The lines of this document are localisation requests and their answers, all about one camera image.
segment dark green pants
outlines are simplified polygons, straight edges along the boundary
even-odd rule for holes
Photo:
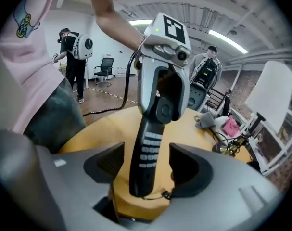
[[[53,154],[85,127],[81,108],[64,79],[31,119],[24,134]]]

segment shoe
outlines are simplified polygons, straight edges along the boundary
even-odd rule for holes
[[[84,102],[84,98],[77,98],[79,103],[83,103]]]

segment linear light fixture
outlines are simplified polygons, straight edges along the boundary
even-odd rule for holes
[[[236,42],[232,41],[231,39],[225,37],[224,35],[221,35],[220,33],[217,33],[213,30],[209,31],[209,34],[225,41],[226,43],[232,45],[234,48],[238,49],[239,51],[241,51],[243,54],[246,54],[248,51],[245,50],[243,47],[241,47],[240,45],[238,45]]]
[[[136,20],[136,21],[130,21],[132,25],[149,25],[152,22],[152,20]]]

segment pink shirt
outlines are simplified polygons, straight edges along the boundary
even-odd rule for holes
[[[51,2],[22,0],[0,34],[0,55],[26,93],[24,109],[13,127],[17,133],[24,132],[31,118],[64,79],[47,54],[40,26]]]

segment floor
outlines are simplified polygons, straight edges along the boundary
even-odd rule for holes
[[[81,104],[83,114],[91,111],[101,111],[103,109],[117,108],[121,106],[123,100],[120,99],[119,97],[124,96],[125,78],[124,77],[113,78],[108,81],[111,82],[112,85],[107,86],[106,83],[100,83],[99,85],[96,85],[94,83],[94,80],[89,80],[89,89],[84,89],[85,102]],[[99,92],[97,90],[93,90],[92,88],[105,91],[118,97],[111,96],[106,93]],[[73,87],[73,91],[75,91],[74,94],[77,95],[76,84]],[[137,101],[137,76],[130,77],[127,99],[135,102]],[[137,104],[131,101],[127,101],[124,108],[130,108],[133,106],[137,106]],[[101,114],[87,115],[84,117],[84,119],[88,126],[91,123],[113,112],[116,111],[108,111]]]

